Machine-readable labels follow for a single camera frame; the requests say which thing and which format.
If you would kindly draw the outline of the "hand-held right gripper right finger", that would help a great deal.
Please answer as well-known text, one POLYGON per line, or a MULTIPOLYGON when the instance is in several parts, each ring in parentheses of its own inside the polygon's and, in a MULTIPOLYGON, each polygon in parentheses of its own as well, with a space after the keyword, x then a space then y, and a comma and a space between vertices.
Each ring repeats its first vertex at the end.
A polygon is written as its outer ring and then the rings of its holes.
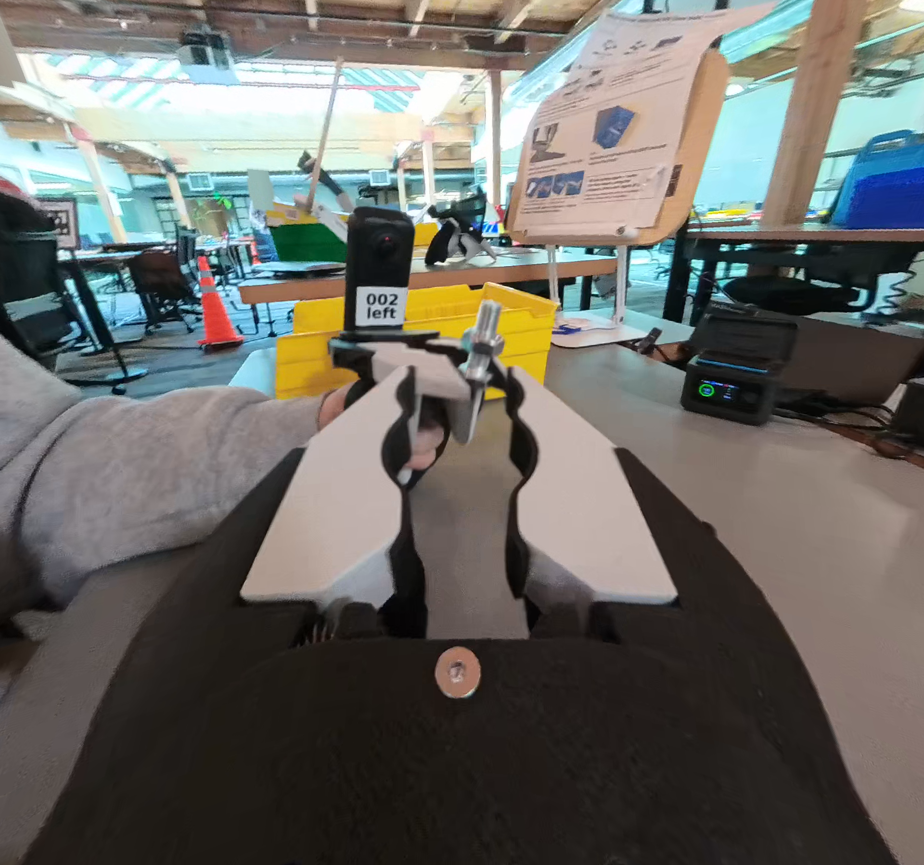
POLYGON ((676 585, 615 444, 522 368, 506 372, 505 572, 531 605, 668 605, 676 585))

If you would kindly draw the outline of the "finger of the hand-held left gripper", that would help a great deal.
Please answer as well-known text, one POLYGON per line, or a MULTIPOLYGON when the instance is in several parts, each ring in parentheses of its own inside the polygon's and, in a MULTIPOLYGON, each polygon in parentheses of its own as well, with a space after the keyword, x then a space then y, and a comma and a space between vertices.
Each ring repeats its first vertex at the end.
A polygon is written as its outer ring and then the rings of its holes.
POLYGON ((414 394, 452 402, 469 402, 471 386, 461 370, 467 353, 455 340, 429 340, 421 347, 400 341, 369 341, 372 383, 392 381, 392 374, 413 374, 414 394))
POLYGON ((464 390, 449 399, 449 429, 459 445, 472 441, 487 387, 485 381, 469 378, 463 384, 464 390))

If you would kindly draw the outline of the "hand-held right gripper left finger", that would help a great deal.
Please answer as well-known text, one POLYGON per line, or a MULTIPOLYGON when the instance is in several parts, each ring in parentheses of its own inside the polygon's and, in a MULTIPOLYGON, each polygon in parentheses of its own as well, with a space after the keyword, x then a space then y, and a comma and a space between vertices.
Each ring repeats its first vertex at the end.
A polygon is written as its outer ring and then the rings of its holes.
POLYGON ((304 449, 240 595, 250 604, 425 600, 408 486, 421 404, 400 366, 304 449))

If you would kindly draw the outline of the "silver bolt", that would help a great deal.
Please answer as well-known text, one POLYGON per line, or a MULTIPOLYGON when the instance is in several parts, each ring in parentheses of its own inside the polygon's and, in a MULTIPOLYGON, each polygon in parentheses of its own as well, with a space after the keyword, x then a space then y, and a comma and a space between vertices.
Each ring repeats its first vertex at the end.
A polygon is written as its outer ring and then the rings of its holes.
POLYGON ((504 340, 499 332, 502 305, 490 299, 479 305, 474 325, 468 328, 461 341, 468 357, 460 370, 466 379, 486 385, 490 380, 491 365, 502 352, 504 340))

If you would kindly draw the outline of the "person's left hand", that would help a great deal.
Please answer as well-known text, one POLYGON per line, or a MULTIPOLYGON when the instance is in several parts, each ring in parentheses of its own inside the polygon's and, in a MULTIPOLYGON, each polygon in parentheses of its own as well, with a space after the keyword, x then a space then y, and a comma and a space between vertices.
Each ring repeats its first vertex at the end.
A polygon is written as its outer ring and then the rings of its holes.
MULTIPOLYGON (((371 387, 372 385, 356 380, 322 395, 319 398, 320 407, 316 419, 317 431, 323 431, 339 418, 350 406, 369 393, 371 387)), ((447 426, 445 404, 435 397, 422 397, 417 431, 410 445, 410 459, 406 462, 404 471, 420 474, 433 466, 445 449, 447 426)))

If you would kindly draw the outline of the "green plastic bin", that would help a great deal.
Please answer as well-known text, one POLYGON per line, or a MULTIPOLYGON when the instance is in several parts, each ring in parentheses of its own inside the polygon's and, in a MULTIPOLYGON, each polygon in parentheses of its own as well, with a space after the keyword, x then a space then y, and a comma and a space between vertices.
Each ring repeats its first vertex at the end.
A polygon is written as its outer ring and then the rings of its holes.
POLYGON ((346 262, 346 242, 325 224, 285 224, 269 229, 281 262, 346 262))

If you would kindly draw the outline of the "wooden edged table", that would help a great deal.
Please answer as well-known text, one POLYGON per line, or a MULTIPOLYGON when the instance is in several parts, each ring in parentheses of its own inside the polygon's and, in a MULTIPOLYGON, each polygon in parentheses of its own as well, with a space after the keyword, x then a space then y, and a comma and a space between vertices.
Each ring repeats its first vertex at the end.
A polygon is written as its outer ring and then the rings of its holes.
MULTIPOLYGON (((559 249, 556 253, 557 274, 561 279, 610 275, 617 271, 615 256, 585 254, 576 249, 559 249)), ((452 285, 479 286, 485 283, 514 283, 546 280, 549 274, 546 250, 499 256, 492 261, 486 255, 475 257, 459 266, 426 267, 422 259, 412 262, 412 290, 452 285)), ((249 280, 237 288, 245 305, 292 303, 342 297, 344 277, 249 280)))

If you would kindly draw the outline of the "orange traffic cone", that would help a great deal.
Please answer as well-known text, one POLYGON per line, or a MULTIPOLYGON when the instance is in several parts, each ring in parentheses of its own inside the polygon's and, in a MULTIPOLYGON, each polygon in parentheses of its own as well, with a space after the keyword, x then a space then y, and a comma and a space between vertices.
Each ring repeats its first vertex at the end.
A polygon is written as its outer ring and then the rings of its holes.
POLYGON ((203 339, 199 340, 202 351, 211 353, 240 347, 245 337, 238 332, 228 316, 207 257, 204 254, 198 255, 197 264, 204 328, 203 339))

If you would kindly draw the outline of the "white board stand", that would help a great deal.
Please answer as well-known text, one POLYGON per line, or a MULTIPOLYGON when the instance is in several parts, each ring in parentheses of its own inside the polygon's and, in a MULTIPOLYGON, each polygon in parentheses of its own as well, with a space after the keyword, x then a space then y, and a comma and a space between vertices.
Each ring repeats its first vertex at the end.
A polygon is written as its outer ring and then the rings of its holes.
POLYGON ((625 244, 616 248, 616 294, 615 306, 609 316, 579 312, 576 316, 555 313, 551 343, 562 349, 585 349, 611 346, 642 339, 646 333, 627 325, 627 293, 629 282, 629 247, 625 244))

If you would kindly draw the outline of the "black power station with display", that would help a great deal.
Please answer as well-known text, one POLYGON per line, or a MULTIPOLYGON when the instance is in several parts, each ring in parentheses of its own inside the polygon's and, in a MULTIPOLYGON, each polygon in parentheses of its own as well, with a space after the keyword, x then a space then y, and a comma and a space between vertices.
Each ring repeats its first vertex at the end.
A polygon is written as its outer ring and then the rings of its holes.
POLYGON ((745 425, 762 426, 778 401, 791 361, 798 323, 751 305, 711 303, 688 346, 682 409, 745 425))

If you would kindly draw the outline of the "dark grey case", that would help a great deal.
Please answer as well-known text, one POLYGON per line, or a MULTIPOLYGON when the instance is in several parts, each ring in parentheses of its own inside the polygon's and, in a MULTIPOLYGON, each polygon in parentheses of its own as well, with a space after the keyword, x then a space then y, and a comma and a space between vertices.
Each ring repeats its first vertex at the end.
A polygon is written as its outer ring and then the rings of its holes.
POLYGON ((920 330, 894 332, 793 317, 796 341, 781 374, 784 391, 845 404, 884 404, 922 367, 920 330))

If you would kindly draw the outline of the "black charger box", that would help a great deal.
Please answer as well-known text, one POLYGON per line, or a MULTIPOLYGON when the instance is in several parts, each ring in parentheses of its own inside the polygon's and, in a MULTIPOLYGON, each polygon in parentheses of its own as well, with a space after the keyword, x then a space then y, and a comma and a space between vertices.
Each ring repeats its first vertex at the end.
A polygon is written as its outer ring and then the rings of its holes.
POLYGON ((923 446, 923 378, 907 382, 891 420, 892 434, 923 446))

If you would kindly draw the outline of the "black legged table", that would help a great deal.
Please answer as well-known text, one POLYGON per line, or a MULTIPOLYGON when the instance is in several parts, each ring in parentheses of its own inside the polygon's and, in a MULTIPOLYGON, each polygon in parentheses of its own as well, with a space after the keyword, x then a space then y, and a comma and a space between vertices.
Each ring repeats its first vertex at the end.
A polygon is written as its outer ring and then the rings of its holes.
POLYGON ((715 226, 686 224, 674 236, 662 317, 682 323, 692 265, 701 264, 692 294, 689 323, 696 326, 718 283, 718 267, 745 265, 778 274, 783 269, 804 275, 848 274, 848 286, 865 293, 863 304, 846 314, 861 316, 873 325, 909 320, 922 322, 922 311, 901 310, 911 267, 922 257, 922 229, 838 229, 802 224, 781 229, 757 225, 715 226))

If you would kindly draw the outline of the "blue plastic bin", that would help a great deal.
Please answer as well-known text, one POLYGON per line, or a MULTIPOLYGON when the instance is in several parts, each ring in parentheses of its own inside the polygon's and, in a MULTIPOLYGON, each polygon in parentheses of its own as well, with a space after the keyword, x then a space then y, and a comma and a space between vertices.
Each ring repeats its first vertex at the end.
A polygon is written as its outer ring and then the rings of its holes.
POLYGON ((872 137, 854 158, 829 222, 838 229, 922 229, 923 134, 872 137))

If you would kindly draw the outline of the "light wooden post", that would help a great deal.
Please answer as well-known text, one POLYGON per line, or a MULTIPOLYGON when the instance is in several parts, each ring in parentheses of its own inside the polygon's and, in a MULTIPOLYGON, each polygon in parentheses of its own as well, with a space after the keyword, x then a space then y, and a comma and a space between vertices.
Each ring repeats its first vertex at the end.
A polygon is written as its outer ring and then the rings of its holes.
POLYGON ((763 229, 804 223, 868 0, 814 0, 762 211, 763 229))

